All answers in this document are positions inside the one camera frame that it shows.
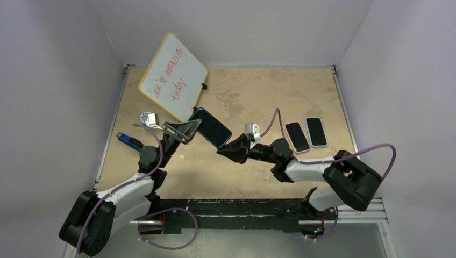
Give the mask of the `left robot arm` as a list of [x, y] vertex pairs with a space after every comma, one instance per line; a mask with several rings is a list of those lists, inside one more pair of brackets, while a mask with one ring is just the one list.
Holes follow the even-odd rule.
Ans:
[[75, 201], [63, 223], [59, 238], [78, 253], [97, 255], [110, 236], [134, 219], [148, 220], [160, 214], [156, 190], [167, 176], [164, 167], [180, 144], [188, 144], [196, 134], [201, 119], [180, 124], [164, 123], [157, 146], [119, 132], [117, 139], [139, 153], [138, 171], [125, 182], [101, 192], [85, 191]]

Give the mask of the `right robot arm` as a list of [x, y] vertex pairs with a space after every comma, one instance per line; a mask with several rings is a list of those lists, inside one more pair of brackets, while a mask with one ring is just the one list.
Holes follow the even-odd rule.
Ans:
[[322, 160], [302, 160], [294, 156], [284, 138], [264, 145], [254, 144], [242, 134], [218, 149], [217, 154], [239, 164], [248, 159], [272, 163], [271, 172], [280, 182], [327, 183], [324, 188], [309, 191], [304, 199], [302, 212], [310, 219], [340, 205], [366, 211], [382, 182], [379, 173], [345, 150]]

